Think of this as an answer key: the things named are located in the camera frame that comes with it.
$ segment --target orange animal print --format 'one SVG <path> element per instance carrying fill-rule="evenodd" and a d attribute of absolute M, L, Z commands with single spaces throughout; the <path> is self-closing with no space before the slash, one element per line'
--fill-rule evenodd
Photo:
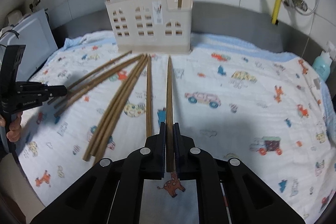
<path fill-rule="evenodd" d="M 35 182 L 36 182 L 36 187 L 40 187 L 43 182 L 45 182 L 46 184 L 49 184 L 50 183 L 50 174 L 48 174 L 48 171 L 45 170 L 41 179 L 39 179 L 37 177 Z"/>
<path fill-rule="evenodd" d="M 275 86 L 274 88 L 275 88 L 275 93 L 277 94 L 276 96 L 274 95 L 274 100 L 280 103 L 281 102 L 280 95 L 283 95 L 284 92 L 282 91 L 281 87 L 278 88 L 277 86 Z"/>
<path fill-rule="evenodd" d="M 303 108 L 303 105 L 297 105 L 297 110 L 298 113 L 300 115 L 300 117 L 302 118 L 303 116 L 308 118 L 309 114 L 308 114 L 308 110 Z"/>
<path fill-rule="evenodd" d="M 121 82 L 125 81 L 127 79 L 127 75 L 126 75 L 127 71 L 125 70 L 121 70 L 117 73 L 118 75 L 118 80 L 120 80 Z"/>
<path fill-rule="evenodd" d="M 299 60 L 299 64 L 300 64 L 301 67 L 302 67 L 302 74 L 303 74 L 303 75 L 306 75 L 307 72 L 308 72 L 308 68 L 305 67 L 303 63 L 304 63 L 304 60 L 303 60 L 303 59 L 300 59 L 300 60 Z"/>
<path fill-rule="evenodd" d="M 185 188 L 181 185 L 179 179 L 177 178 L 176 172 L 171 172 L 171 180 L 168 180 L 162 188 L 157 186 L 158 189 L 165 189 L 171 195 L 172 198 L 176 197 L 177 194 L 175 193 L 176 189 L 180 189 L 182 192 L 185 191 Z"/>

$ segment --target bedsheet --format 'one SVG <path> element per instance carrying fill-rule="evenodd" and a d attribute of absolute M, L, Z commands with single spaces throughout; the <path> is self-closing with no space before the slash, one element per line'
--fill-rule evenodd
<path fill-rule="evenodd" d="M 214 158 L 241 159 L 306 223 L 314 223 L 336 189 L 336 120 L 325 83 L 292 53 L 271 53 L 232 37 L 194 34 L 192 41 L 190 55 L 172 56 L 173 116 L 181 133 Z M 68 86 L 118 55 L 113 37 L 71 47 L 57 52 L 31 81 Z M 152 55 L 155 133 L 165 120 L 167 60 L 167 55 Z M 93 158 L 82 160 L 84 151 L 133 66 L 60 117 L 46 103 L 24 112 L 18 158 L 44 205 L 92 166 Z M 146 75 L 145 69 L 105 157 L 123 159 L 144 146 Z M 195 182 L 183 181 L 166 191 L 165 183 L 175 179 L 176 174 L 166 173 L 161 181 L 145 181 L 140 223 L 198 223 Z"/>

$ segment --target cartoon car print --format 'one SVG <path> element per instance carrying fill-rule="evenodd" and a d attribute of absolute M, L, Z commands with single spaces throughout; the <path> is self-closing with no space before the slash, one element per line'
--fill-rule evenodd
<path fill-rule="evenodd" d="M 218 61 L 223 61 L 223 62 L 231 60 L 231 57 L 229 57 L 228 55 L 218 54 L 215 52 L 211 54 L 211 57 L 217 59 Z"/>
<path fill-rule="evenodd" d="M 254 142 L 250 145 L 250 150 L 259 152 L 262 156 L 270 151 L 275 151 L 278 155 L 281 155 L 282 150 L 280 149 L 280 141 L 280 137 L 255 138 Z"/>
<path fill-rule="evenodd" d="M 217 95 L 214 94 L 194 92 L 185 93 L 184 97 L 188 98 L 188 101 L 191 104 L 199 102 L 202 104 L 208 104 L 211 108 L 217 108 L 221 105 L 221 100 L 218 98 Z"/>
<path fill-rule="evenodd" d="M 254 76 L 250 75 L 246 71 L 236 71 L 231 76 L 231 78 L 238 79 L 238 80 L 247 80 L 247 81 L 250 81 L 252 83 L 255 83 L 257 81 L 257 79 Z"/>

